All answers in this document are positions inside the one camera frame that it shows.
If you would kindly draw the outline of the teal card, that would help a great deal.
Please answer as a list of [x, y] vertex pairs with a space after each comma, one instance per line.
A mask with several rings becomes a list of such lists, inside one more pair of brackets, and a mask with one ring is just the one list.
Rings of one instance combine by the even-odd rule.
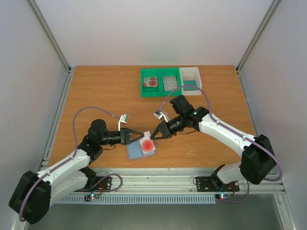
[[183, 88], [184, 91], [196, 91], [197, 89], [195, 86], [197, 86], [197, 83], [195, 80], [184, 80], [183, 85], [185, 87]]

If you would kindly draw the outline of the card with magnetic stripe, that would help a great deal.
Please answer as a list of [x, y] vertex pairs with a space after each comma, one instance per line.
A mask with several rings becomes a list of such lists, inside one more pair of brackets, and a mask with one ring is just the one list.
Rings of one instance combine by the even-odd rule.
[[163, 76], [163, 89], [164, 91], [172, 91], [177, 87], [176, 76]]

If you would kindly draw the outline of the red circles card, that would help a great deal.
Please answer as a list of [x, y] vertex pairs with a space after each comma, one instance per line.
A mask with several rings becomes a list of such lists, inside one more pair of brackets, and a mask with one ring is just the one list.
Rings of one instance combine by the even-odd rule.
[[143, 155], [150, 155], [153, 154], [156, 150], [155, 144], [153, 140], [151, 140], [150, 136], [151, 133], [149, 131], [146, 131], [143, 133], [144, 137], [142, 137], [139, 142], [141, 145], [141, 150]]

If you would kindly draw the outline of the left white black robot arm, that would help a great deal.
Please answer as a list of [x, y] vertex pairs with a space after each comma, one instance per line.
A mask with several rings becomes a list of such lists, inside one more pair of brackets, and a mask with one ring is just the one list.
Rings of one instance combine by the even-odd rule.
[[142, 132], [129, 128], [110, 131], [104, 120], [94, 120], [74, 152], [45, 170], [27, 171], [21, 176], [9, 207], [18, 213], [21, 222], [39, 222], [62, 197], [80, 189], [91, 191], [96, 187], [96, 174], [89, 165], [103, 153], [103, 145], [128, 145], [143, 137]]

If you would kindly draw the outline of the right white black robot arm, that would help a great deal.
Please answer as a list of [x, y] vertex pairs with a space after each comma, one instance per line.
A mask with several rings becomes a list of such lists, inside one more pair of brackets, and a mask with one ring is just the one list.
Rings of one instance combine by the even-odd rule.
[[241, 132], [219, 120], [208, 109], [201, 106], [194, 108], [183, 95], [172, 99], [170, 104], [177, 117], [163, 120], [151, 134], [151, 140], [171, 138], [189, 127], [224, 143], [241, 158], [237, 163], [222, 164], [211, 174], [215, 189], [222, 190], [229, 183], [239, 180], [260, 184], [275, 167], [272, 146], [265, 135], [255, 137]]

